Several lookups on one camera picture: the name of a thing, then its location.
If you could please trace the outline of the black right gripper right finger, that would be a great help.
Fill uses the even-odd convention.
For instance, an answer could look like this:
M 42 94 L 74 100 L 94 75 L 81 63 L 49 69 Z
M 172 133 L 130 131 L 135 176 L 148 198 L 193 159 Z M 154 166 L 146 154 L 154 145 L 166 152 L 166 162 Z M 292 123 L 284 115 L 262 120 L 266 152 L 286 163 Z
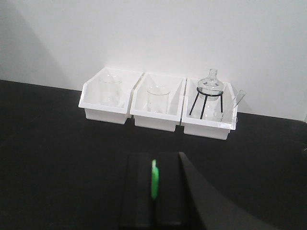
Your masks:
M 161 152 L 155 217 L 161 227 L 274 230 L 215 189 L 183 152 Z

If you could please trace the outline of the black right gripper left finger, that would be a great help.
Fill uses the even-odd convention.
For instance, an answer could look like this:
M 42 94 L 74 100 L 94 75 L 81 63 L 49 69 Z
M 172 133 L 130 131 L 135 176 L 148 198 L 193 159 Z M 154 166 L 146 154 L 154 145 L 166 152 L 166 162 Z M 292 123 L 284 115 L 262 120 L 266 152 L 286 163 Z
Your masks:
M 129 154 L 119 221 L 121 230 L 150 230 L 154 227 L 151 170 L 149 154 Z

